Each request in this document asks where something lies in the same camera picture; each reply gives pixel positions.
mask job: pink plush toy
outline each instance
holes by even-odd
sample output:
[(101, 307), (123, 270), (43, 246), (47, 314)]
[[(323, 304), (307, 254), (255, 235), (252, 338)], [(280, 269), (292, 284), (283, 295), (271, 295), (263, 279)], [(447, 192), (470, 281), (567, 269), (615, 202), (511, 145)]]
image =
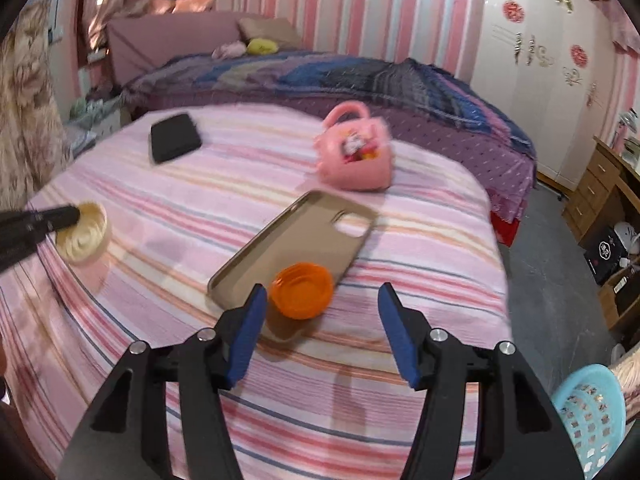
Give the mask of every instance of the pink plush toy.
[[(337, 122), (349, 112), (360, 118)], [(385, 121), (371, 118), (366, 104), (345, 101), (329, 112), (322, 126), (325, 131), (314, 143), (320, 156), (318, 173), (322, 182), (357, 191), (391, 186), (391, 135)]]
[(246, 53), (246, 45), (242, 41), (234, 41), (233, 43), (226, 43), (219, 46), (213, 51), (211, 57), (213, 59), (233, 59), (235, 57), (242, 57)]

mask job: wardrobe handle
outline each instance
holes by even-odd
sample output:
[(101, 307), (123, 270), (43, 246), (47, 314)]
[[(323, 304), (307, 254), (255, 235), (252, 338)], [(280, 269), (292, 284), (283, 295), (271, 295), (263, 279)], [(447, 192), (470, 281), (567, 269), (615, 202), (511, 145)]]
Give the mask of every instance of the wardrobe handle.
[(519, 32), (516, 36), (516, 44), (513, 47), (513, 51), (516, 57), (516, 64), (518, 64), (518, 58), (520, 57), (520, 52), (522, 51), (522, 33)]
[(536, 53), (536, 37), (532, 36), (529, 41), (529, 58), (527, 59), (527, 66), (533, 62), (533, 56)]
[(587, 107), (591, 107), (591, 105), (593, 105), (593, 102), (596, 100), (597, 91), (598, 91), (598, 84), (593, 83), (591, 85), (591, 90), (589, 92), (589, 95), (587, 96)]

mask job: pillow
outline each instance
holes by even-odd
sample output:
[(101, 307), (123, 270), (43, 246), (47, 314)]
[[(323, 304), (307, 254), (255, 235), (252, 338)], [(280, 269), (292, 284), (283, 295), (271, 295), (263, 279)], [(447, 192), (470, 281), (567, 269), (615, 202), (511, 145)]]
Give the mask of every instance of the pillow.
[(302, 47), (302, 40), (296, 29), (286, 18), (241, 18), (238, 27), (246, 40), (262, 38), (275, 41), (280, 48)]

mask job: black box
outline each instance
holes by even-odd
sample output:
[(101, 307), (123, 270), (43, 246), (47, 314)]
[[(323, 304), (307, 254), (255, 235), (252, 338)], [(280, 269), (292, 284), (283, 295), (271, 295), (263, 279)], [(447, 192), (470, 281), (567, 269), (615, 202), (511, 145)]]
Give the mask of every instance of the black box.
[(620, 258), (626, 256), (626, 249), (611, 227), (604, 229), (584, 253), (596, 283), (601, 286), (620, 268)]

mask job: striped bedsheet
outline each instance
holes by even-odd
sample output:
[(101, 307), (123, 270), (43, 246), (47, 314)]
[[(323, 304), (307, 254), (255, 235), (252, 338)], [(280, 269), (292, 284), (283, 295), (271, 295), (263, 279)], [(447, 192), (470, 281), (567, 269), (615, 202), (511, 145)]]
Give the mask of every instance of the striped bedsheet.
[[(187, 108), (203, 147), (149, 159), (147, 114), (81, 156), (31, 202), (92, 200), (113, 225), (108, 253), (69, 267), (51, 240), (0, 276), (8, 383), (24, 425), (56, 470), (84, 410), (127, 346), (182, 342), (221, 310), (208, 279), (297, 197), (322, 188), (312, 148), (321, 121), (274, 105)], [(315, 332), (295, 348), (261, 337), (244, 380), (223, 397), (246, 479), (397, 479), (424, 392), (398, 376), (376, 294), (394, 284), (405, 306), (463, 342), (511, 337), (506, 278), (487, 195), (458, 163), (395, 141), (393, 186), (346, 195), (378, 210), (367, 241)], [(167, 421), (174, 472), (188, 478), (178, 390)], [(474, 452), (478, 390), (469, 385), (456, 477)]]

